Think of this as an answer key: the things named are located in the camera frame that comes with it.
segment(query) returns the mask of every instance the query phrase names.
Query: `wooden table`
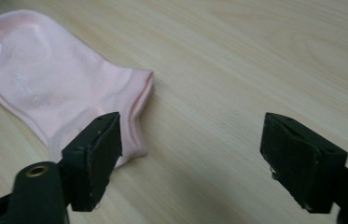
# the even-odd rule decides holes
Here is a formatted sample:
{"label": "wooden table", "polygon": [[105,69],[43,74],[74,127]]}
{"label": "wooden table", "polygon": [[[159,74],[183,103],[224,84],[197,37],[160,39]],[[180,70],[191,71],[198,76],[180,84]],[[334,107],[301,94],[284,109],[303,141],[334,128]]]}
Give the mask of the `wooden table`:
{"label": "wooden table", "polygon": [[[141,120],[149,155],[117,169],[100,207],[71,223],[335,223],[337,207],[309,215],[271,179],[259,144],[274,112],[348,151],[348,0],[0,1],[0,14],[20,8],[112,63],[155,71]],[[48,159],[0,106],[0,197]]]}

